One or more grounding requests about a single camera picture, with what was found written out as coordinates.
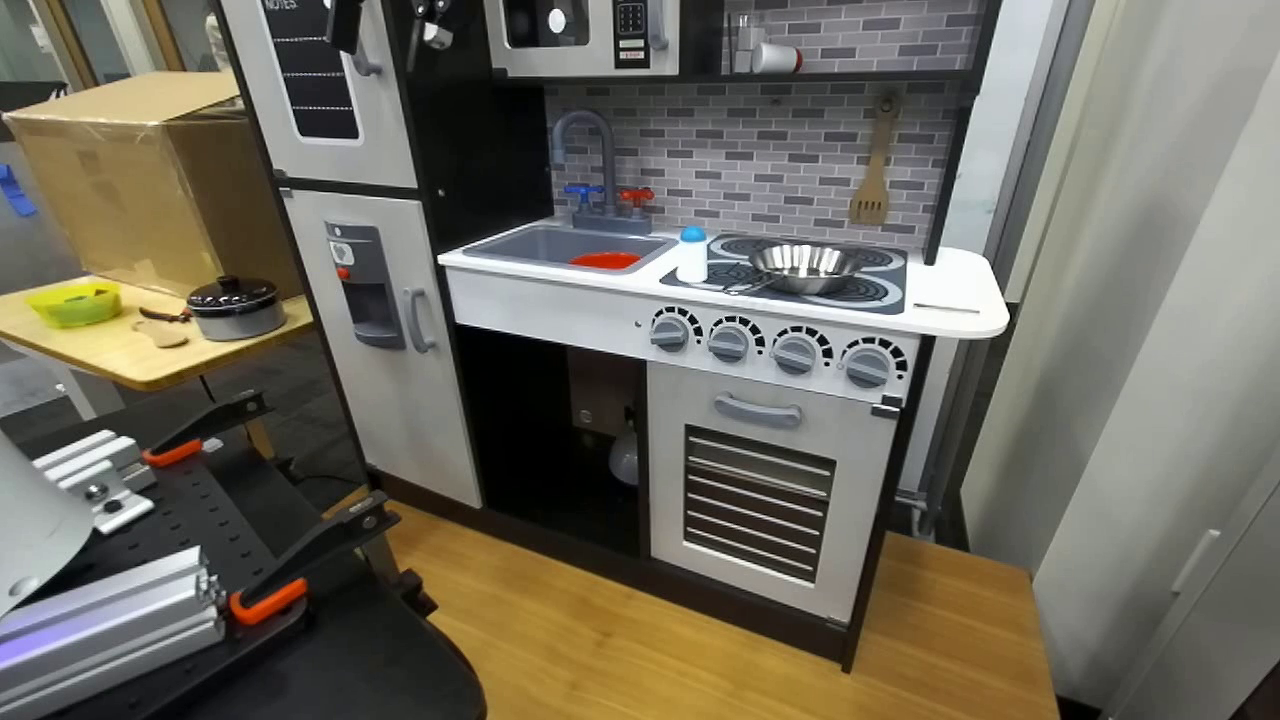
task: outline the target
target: knob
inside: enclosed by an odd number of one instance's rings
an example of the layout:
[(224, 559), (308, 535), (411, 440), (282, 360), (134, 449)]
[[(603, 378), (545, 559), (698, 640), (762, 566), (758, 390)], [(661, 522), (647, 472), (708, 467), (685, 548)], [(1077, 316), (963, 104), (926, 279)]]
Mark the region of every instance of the knob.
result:
[(740, 326), (719, 326), (712, 330), (708, 350), (719, 365), (740, 365), (751, 352), (751, 334)]
[(776, 341), (773, 365), (776, 365), (779, 372), (789, 372), (789, 378), (812, 372), (812, 368), (816, 368), (816, 341), (808, 341), (808, 338), (786, 338), (786, 341)]
[(884, 350), (860, 346), (843, 355), (843, 382), (855, 390), (884, 390), (893, 382), (893, 355)]
[(689, 326), (681, 316), (661, 316), (653, 321), (647, 341), (666, 352), (681, 352), (689, 346)]

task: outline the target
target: gray tile backsplash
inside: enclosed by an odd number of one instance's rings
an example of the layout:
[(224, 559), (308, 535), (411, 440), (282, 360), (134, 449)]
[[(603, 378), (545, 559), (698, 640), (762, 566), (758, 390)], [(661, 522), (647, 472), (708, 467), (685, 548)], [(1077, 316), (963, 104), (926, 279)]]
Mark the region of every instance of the gray tile backsplash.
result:
[(949, 71), (969, 69), (988, 0), (725, 0), (727, 29), (746, 13), (803, 71)]
[[(880, 92), (902, 92), (888, 164), (888, 225), (850, 225)], [(952, 84), (735, 81), (735, 84), (553, 84), (547, 123), (574, 109), (613, 121), (619, 186), (655, 193), (655, 225), (794, 232), (808, 242), (926, 248), (939, 200)], [(600, 186), (590, 127), (574, 127), (556, 189)]]

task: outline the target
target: toy kitchen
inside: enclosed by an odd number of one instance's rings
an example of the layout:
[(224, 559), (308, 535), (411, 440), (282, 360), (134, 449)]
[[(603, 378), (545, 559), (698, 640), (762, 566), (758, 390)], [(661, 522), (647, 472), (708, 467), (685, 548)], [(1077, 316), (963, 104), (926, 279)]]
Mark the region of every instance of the toy kitchen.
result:
[(219, 13), (374, 472), (850, 669), (996, 5)]

